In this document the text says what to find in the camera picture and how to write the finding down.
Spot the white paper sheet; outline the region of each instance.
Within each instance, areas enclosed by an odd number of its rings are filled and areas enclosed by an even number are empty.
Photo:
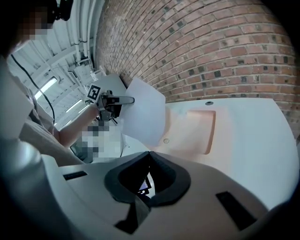
[[[158,146],[165,130],[165,97],[155,88],[134,78],[126,96],[135,98],[130,105],[123,105],[120,118],[122,133],[141,143]]]

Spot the person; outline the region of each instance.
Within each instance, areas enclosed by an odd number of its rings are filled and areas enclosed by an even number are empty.
[[[3,24],[2,28],[6,37],[0,46],[0,71],[8,69],[7,59],[16,48],[30,40],[37,31],[52,27],[55,16],[51,9],[57,3],[56,0],[18,0],[7,4],[11,5],[14,14],[9,17],[10,24]],[[99,115],[97,106],[89,105],[75,120],[58,131],[53,124],[53,118],[37,103],[33,93],[20,79],[12,74],[8,78],[0,81],[14,81],[33,106],[19,138],[36,147],[41,154],[54,157],[58,166],[82,164],[69,147],[81,135],[81,131]]]

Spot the black cable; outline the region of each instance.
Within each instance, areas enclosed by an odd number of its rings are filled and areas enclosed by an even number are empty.
[[[46,99],[46,101],[48,102],[49,106],[51,107],[52,110],[52,114],[53,114],[53,124],[55,123],[55,114],[54,114],[54,109],[49,101],[49,99],[47,98],[47,96],[41,91],[41,89],[36,85],[36,83],[32,80],[31,76],[29,75],[29,73],[26,71],[25,68],[23,68],[18,61],[15,59],[15,57],[13,55],[11,55],[11,57],[13,58],[13,60],[15,61],[15,63],[20,67],[20,69],[22,69],[26,75],[29,77],[29,79],[31,80],[32,84],[41,92],[41,94],[44,96],[44,98]]]

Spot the ceiling light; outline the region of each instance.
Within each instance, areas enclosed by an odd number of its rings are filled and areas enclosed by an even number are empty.
[[[81,113],[84,109],[86,109],[89,105],[85,106],[82,110],[80,110],[78,113]]]
[[[67,122],[67,124],[66,124],[66,125],[68,125],[68,124],[69,124],[71,121],[72,121],[72,120],[70,120],[69,122]],[[65,125],[65,126],[66,126],[66,125]]]
[[[69,112],[73,107],[75,107],[77,104],[79,104],[80,102],[82,102],[83,100],[80,99],[77,103],[75,103],[73,106],[71,106],[68,110],[66,110],[66,113]]]
[[[51,78],[42,88],[41,91],[42,92],[46,92],[48,88],[50,88],[53,84],[55,84],[57,82],[57,79],[55,77]],[[38,91],[34,97],[36,98],[36,100],[38,100],[38,98],[42,96],[42,93],[40,91]]]

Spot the white counter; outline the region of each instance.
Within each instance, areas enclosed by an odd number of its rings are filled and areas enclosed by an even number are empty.
[[[299,161],[296,141],[276,103],[263,98],[229,98],[210,100],[214,104],[206,106],[207,101],[166,104],[178,114],[198,107],[228,110],[232,121],[232,158],[226,162],[226,170],[221,166],[222,159],[201,163],[223,171],[256,195],[268,209],[286,201],[298,182]],[[148,150],[127,136],[126,145],[123,156]]]

